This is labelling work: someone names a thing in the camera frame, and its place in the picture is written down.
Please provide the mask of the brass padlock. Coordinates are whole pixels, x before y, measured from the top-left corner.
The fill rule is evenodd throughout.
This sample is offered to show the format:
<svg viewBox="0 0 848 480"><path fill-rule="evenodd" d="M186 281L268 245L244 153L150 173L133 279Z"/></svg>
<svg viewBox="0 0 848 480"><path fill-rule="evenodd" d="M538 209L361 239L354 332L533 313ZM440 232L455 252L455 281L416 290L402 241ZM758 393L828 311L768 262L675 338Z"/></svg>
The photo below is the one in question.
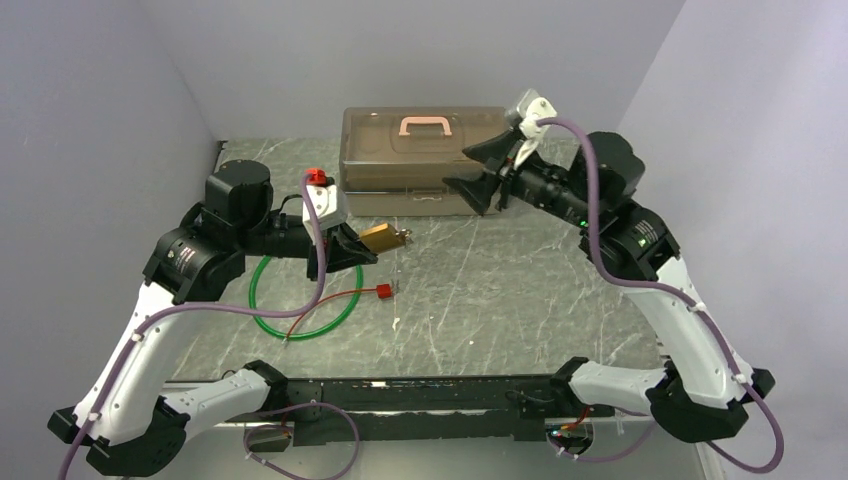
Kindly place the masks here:
<svg viewBox="0 0 848 480"><path fill-rule="evenodd" d="M389 223L383 223L363 230L359 233L360 242L373 254L382 253L405 247L399 244L396 237L398 229Z"/></svg>

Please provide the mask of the silver key set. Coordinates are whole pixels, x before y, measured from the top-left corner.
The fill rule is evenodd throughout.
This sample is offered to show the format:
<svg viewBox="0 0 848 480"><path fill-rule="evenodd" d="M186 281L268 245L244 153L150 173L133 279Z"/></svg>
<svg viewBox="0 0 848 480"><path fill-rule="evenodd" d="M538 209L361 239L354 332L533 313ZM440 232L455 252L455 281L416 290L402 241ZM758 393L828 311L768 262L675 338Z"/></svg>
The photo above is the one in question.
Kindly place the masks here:
<svg viewBox="0 0 848 480"><path fill-rule="evenodd" d="M414 240L412 239L412 231L409 229L404 228L398 230L396 232L396 237L399 244L402 246L408 246L414 243Z"/></svg>

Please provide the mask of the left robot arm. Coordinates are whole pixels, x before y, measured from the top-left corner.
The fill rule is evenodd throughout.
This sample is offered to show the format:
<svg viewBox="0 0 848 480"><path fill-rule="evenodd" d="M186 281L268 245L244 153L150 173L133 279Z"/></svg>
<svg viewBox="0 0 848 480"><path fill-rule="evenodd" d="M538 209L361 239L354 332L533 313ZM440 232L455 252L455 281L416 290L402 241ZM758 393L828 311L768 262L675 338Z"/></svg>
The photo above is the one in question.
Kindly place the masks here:
<svg viewBox="0 0 848 480"><path fill-rule="evenodd" d="M312 170L299 182L298 215L275 208L269 168L254 160L224 163L201 202L157 242L143 271L137 303L98 380L72 407L55 411L49 430L106 477L153 476L197 434L247 414L279 417L290 405L287 377L255 360L214 383L164 394L182 349L248 257L303 259L323 289L329 273L377 261L347 222L345 196Z"/></svg>

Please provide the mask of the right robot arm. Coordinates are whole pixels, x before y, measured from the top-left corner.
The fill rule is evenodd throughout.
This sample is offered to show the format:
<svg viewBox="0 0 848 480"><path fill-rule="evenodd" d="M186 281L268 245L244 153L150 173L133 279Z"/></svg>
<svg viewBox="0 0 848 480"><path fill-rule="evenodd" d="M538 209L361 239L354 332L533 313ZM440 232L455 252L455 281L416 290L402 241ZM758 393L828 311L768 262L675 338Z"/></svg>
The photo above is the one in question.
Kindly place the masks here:
<svg viewBox="0 0 848 480"><path fill-rule="evenodd" d="M645 171L630 143L614 132L593 132L599 183L599 248L609 282L637 306L669 358L661 368L605 366L585 357L568 360L550 380L555 411L574 415L606 406L651 416L686 443L734 437L747 422L746 404L774 387L773 375L736 356L720 331L703 321L679 245L662 218L633 193ZM477 176L446 184L477 213L526 202L581 231L589 228L587 157L569 167L537 153L520 160L526 141L510 129L464 149L481 166Z"/></svg>

